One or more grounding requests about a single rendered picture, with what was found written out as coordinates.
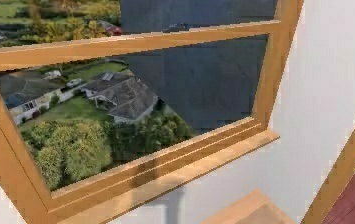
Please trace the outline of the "wooden framed window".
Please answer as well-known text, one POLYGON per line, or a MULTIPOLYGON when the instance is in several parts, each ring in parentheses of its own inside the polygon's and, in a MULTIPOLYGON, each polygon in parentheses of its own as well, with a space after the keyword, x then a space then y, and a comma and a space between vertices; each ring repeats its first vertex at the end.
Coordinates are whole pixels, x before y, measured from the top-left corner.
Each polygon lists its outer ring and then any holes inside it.
POLYGON ((276 139, 268 124, 304 0, 270 21, 0 48, 0 71, 268 35, 250 117, 50 192, 0 96, 0 186, 26 224, 106 224, 276 139))

